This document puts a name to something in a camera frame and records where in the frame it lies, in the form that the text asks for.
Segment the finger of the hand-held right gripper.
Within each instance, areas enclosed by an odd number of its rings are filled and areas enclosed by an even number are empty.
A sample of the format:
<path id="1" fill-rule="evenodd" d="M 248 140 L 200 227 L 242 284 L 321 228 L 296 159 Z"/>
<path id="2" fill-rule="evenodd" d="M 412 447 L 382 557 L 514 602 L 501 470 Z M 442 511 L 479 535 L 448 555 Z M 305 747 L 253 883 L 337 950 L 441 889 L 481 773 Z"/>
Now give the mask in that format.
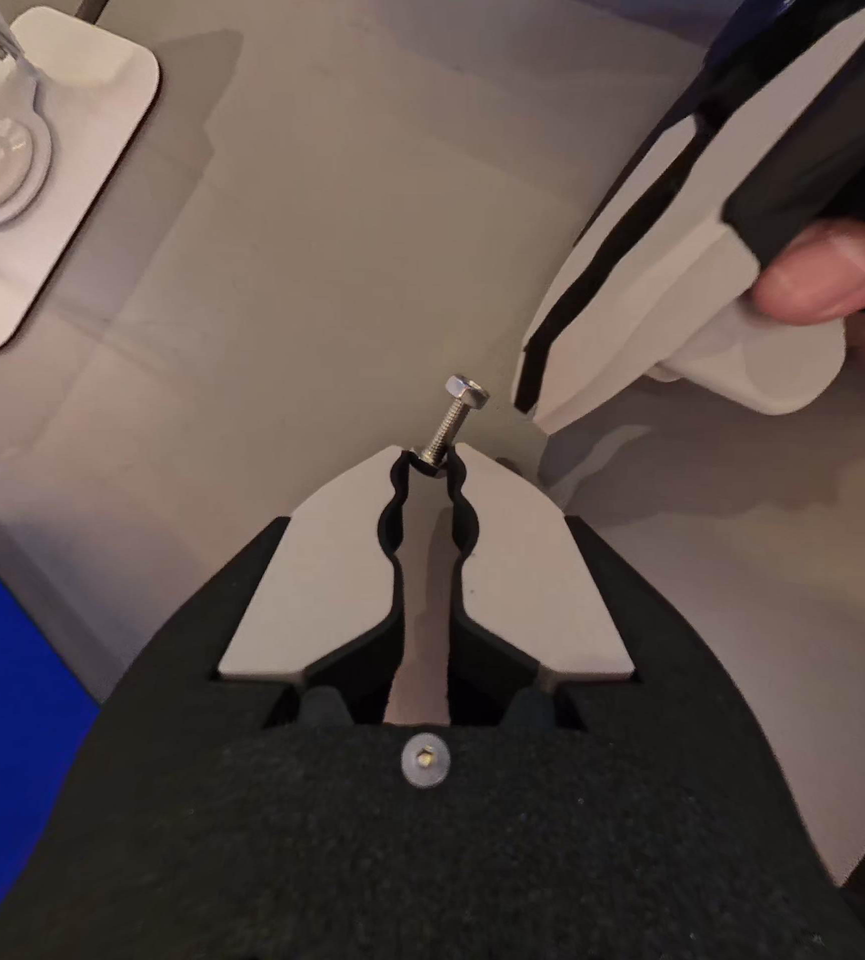
<path id="1" fill-rule="evenodd" d="M 756 311 L 763 270 L 823 216 L 865 222 L 865 2 L 743 2 L 621 170 L 530 325 L 530 414 L 553 434 L 637 379 L 766 415 L 813 402 L 845 323 Z"/>
<path id="2" fill-rule="evenodd" d="M 694 114 L 676 122 L 666 118 L 623 169 L 576 238 L 523 336 L 513 382 L 516 410 L 528 414 L 535 408 L 554 343 L 669 208 L 710 139 L 709 127 Z"/>

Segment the wooden white document stand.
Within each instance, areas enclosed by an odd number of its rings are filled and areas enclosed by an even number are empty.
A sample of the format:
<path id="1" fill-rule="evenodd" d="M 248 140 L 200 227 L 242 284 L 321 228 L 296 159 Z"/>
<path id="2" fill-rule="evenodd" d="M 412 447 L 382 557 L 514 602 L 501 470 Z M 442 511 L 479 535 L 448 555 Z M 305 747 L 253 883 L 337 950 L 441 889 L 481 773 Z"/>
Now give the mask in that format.
<path id="1" fill-rule="evenodd" d="M 49 6 L 0 11 L 0 349 L 148 115 L 150 49 Z"/>

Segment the grey desk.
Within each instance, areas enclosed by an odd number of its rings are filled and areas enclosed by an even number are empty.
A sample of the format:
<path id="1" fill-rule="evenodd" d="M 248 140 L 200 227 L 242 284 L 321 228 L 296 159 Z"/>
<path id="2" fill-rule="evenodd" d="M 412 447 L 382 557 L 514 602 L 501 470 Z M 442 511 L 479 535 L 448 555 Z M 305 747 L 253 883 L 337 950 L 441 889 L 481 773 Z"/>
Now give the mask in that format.
<path id="1" fill-rule="evenodd" d="M 752 414 L 641 381 L 550 441 L 521 337 L 735 2 L 109 2 L 160 96 L 0 351 L 0 577 L 102 701 L 271 520 L 432 434 L 694 626 L 844 882 L 865 854 L 865 369 Z"/>

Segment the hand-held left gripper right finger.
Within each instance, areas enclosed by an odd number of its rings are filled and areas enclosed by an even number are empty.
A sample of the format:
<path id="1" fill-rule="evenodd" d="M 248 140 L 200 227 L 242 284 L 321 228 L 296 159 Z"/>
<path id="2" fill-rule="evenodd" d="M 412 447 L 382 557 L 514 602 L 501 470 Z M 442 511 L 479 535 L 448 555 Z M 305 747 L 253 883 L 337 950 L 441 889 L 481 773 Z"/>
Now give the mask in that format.
<path id="1" fill-rule="evenodd" d="M 635 666 L 582 546 L 591 535 L 544 491 L 459 443 L 447 458 L 452 724 L 499 724 L 515 697 L 620 683 Z"/>

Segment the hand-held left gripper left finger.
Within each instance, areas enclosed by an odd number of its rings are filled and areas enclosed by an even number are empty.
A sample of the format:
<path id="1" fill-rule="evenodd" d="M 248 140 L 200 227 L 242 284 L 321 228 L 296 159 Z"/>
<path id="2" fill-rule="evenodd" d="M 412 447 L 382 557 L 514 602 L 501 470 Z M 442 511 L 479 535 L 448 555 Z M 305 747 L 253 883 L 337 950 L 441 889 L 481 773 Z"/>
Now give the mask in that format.
<path id="1" fill-rule="evenodd" d="M 391 445 L 331 479 L 282 534 L 218 663 L 230 682 L 332 688 L 357 724 L 382 724 L 405 649 L 411 454 Z"/>

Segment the person's right hand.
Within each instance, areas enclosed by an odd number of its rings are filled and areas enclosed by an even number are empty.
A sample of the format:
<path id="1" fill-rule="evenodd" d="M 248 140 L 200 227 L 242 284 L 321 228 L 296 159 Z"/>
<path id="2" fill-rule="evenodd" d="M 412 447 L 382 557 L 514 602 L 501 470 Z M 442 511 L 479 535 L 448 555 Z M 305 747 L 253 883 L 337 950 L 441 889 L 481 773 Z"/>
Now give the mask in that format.
<path id="1" fill-rule="evenodd" d="M 764 316 L 789 326 L 843 319 L 847 351 L 865 366 L 865 223 L 808 227 L 762 272 L 750 297 Z"/>

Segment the short thin steel bolt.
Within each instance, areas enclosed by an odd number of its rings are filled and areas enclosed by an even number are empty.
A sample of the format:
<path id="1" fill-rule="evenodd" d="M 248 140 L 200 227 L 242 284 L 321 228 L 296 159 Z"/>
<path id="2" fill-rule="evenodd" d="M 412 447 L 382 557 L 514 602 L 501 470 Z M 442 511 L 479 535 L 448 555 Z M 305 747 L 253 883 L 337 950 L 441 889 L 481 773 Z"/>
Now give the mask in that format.
<path id="1" fill-rule="evenodd" d="M 471 410 L 452 400 L 432 437 L 421 448 L 414 450 L 423 468 L 433 473 L 439 471 Z"/>

